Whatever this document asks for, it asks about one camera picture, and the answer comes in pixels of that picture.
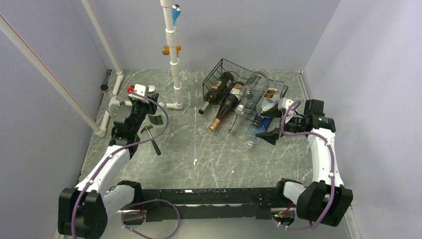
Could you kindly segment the clear bottle dark label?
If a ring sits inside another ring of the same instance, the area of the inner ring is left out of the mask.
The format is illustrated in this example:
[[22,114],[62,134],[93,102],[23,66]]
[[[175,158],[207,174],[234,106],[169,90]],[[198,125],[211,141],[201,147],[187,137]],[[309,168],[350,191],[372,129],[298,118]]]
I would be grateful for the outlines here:
[[267,75],[261,71],[254,71],[242,87],[240,102],[235,112],[240,116],[252,113],[267,90],[268,85]]

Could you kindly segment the clear round cork-stoppered bottle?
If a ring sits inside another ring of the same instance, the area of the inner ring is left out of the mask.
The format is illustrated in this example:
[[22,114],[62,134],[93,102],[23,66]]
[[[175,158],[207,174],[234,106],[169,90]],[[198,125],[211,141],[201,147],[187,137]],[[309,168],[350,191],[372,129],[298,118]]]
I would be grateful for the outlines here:
[[109,109],[110,103],[114,100],[115,94],[110,90],[107,84],[102,84],[100,86],[101,91],[104,94],[103,100],[105,102],[106,109]]

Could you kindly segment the clear bottle silver cap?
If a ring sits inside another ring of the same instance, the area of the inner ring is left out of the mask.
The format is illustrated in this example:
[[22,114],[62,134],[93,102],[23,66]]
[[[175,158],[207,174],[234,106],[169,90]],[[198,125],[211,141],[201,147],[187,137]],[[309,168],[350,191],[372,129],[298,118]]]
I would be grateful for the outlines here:
[[156,87],[154,85],[148,85],[148,96],[152,97],[156,93]]

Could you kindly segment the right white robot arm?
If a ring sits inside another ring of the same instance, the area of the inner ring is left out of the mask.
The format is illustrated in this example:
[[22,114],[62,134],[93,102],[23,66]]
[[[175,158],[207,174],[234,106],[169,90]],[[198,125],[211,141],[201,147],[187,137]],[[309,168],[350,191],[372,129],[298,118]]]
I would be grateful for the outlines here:
[[335,122],[325,116],[324,102],[316,99],[306,100],[303,114],[293,116],[300,104],[299,100],[281,98],[262,99],[257,105],[260,116],[280,118],[279,126],[257,134],[258,138],[274,145],[283,136],[303,135],[312,153],[312,183],[305,187],[298,181],[283,178],[277,183],[274,200],[281,207],[292,203],[296,216],[309,222],[309,229],[315,230],[320,224],[336,227],[351,205],[353,192],[345,188],[338,170]]

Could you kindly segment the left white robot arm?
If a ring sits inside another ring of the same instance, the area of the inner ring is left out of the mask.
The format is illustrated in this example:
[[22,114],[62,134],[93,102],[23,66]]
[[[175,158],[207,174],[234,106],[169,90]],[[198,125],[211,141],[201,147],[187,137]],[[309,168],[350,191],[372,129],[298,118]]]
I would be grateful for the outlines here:
[[59,195],[58,233],[86,239],[99,239],[108,219],[124,206],[137,209],[142,205],[141,184],[123,180],[111,190],[120,169],[134,156],[140,141],[138,132],[148,114],[157,110],[159,93],[147,101],[131,98],[131,106],[116,110],[111,140],[95,168],[74,188]]

